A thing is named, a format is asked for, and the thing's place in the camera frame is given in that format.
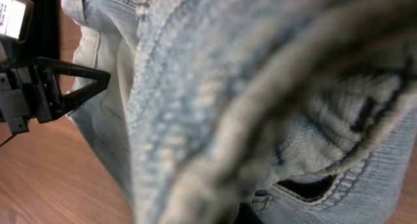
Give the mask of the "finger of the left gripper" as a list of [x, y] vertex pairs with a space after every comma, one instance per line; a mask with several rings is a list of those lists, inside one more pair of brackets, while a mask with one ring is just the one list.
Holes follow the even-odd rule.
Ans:
[[78, 90], [62, 95], [61, 110], [63, 115], [75, 110], [83, 105], [86, 101], [95, 97], [97, 94], [106, 90], [109, 80], [94, 80], [91, 84], [84, 86]]
[[106, 71], [88, 68], [77, 64], [58, 61], [45, 57], [36, 57], [35, 64], [39, 68], [49, 70], [52, 74], [81, 77], [103, 83], [108, 82], [111, 75], [109, 72]]

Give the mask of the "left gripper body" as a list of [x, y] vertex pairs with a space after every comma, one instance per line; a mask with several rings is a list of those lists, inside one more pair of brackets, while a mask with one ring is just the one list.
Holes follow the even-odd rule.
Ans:
[[1, 62], [1, 120], [11, 134], [29, 131], [29, 121], [41, 124], [60, 117], [58, 60], [45, 57], [9, 59]]

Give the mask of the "light blue denim shorts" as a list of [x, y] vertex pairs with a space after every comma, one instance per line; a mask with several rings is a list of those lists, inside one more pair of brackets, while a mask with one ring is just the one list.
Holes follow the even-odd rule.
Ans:
[[62, 0], [71, 111], [136, 223], [384, 223], [416, 135], [416, 0]]

